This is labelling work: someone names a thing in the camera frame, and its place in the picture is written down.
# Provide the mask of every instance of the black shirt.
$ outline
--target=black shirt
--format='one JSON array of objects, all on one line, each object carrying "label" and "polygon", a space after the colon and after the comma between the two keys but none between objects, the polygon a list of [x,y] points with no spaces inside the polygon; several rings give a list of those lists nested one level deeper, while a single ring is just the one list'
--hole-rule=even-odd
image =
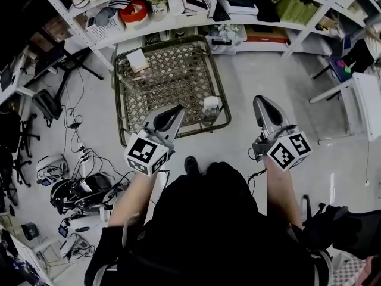
[{"label": "black shirt", "polygon": [[313,285],[310,254],[286,230],[258,212],[239,172],[214,163],[205,176],[181,176],[162,193],[152,220],[104,228],[86,272],[92,285],[98,269],[117,263],[101,285],[200,281],[257,285]]}]

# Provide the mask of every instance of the gray floor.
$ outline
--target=gray floor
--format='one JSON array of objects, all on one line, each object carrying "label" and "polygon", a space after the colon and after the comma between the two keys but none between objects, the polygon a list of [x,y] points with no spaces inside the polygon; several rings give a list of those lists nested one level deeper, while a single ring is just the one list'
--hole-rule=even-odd
[{"label": "gray floor", "polygon": [[[166,164],[170,169],[170,182],[183,173],[183,161],[188,155],[195,156],[205,169],[211,162],[226,161],[241,172],[246,178],[263,169],[262,163],[256,163],[248,157],[247,150],[259,135],[252,100],[255,95],[265,95],[277,102],[289,114],[289,118],[299,125],[313,146],[313,153],[302,164],[292,169],[294,187],[298,199],[309,194],[313,206],[319,202],[328,203],[335,189],[335,205],[347,205],[352,212],[363,212],[380,208],[377,199],[381,170],[378,162],[381,141],[370,145],[368,179],[366,181],[366,164],[368,142],[366,140],[341,142],[329,147],[319,146],[318,139],[345,134],[345,121],[341,101],[333,99],[321,101],[314,105],[308,99],[333,86],[329,74],[316,81],[310,74],[322,68],[318,58],[313,55],[294,54],[281,59],[277,53],[240,53],[235,56],[216,56],[218,70],[223,82],[227,100],[232,112],[232,122],[228,127],[214,133],[203,133],[177,139],[176,154]],[[115,113],[114,91],[111,89],[111,75],[94,56],[86,62],[88,66],[104,75],[103,82],[80,70],[85,93],[76,108],[81,114],[83,123],[79,127],[80,140],[86,147],[93,148],[100,156],[109,159],[120,173],[127,171],[123,159],[124,148],[120,145],[117,119]],[[44,83],[57,89],[61,73],[49,75]],[[40,83],[36,89],[49,87]],[[62,104],[67,108],[74,107],[82,94],[82,80],[74,72],[67,84],[67,92],[62,97]],[[41,141],[32,141],[33,162],[25,167],[25,174],[32,183],[31,188],[19,185],[20,205],[16,209],[22,222],[37,224],[43,236],[57,235],[57,228],[62,218],[49,203],[50,187],[35,183],[35,164],[38,159],[52,153],[63,153],[66,134],[65,157],[73,170],[78,155],[70,149],[72,129],[65,129],[64,117],[53,122],[47,128],[40,112],[33,125],[33,131],[41,135]],[[73,149],[77,148],[76,137]],[[104,170],[113,173],[107,163]],[[163,183],[156,184],[152,200],[160,195]],[[266,212],[266,174],[255,179],[254,197],[261,212]],[[150,203],[152,214],[153,203]],[[90,234],[89,240],[96,243],[98,234]],[[77,267],[71,273],[71,281],[82,279],[84,266]]]}]

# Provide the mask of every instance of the person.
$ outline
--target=person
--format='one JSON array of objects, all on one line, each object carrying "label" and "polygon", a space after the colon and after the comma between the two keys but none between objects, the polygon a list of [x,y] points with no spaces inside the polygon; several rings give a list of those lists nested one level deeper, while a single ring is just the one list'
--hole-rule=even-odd
[{"label": "person", "polygon": [[164,188],[145,225],[156,175],[136,174],[102,230],[85,285],[314,285],[313,260],[298,241],[302,219],[291,175],[266,156],[264,165],[266,216],[232,166],[213,163],[203,175],[188,157],[186,174]]},{"label": "person", "polygon": [[366,29],[366,37],[356,41],[354,47],[342,59],[351,68],[351,72],[364,73],[367,68],[380,58],[381,23]]}]

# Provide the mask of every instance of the shoe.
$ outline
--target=shoe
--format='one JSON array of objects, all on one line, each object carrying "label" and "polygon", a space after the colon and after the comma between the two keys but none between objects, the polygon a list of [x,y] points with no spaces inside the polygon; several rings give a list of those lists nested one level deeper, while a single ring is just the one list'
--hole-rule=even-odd
[{"label": "shoe", "polygon": [[198,167],[197,160],[194,156],[189,156],[184,161],[184,169],[188,176],[199,176],[201,175],[200,169]]}]

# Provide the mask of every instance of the black bag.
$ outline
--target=black bag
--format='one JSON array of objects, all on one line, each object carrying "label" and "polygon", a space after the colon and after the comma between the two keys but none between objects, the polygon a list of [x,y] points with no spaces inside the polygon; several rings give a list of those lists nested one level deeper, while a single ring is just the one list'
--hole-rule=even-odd
[{"label": "black bag", "polygon": [[39,110],[43,113],[46,120],[46,125],[50,127],[52,125],[53,119],[58,120],[61,115],[62,107],[57,104],[50,93],[43,89],[36,93],[32,98],[33,103],[37,106]]}]

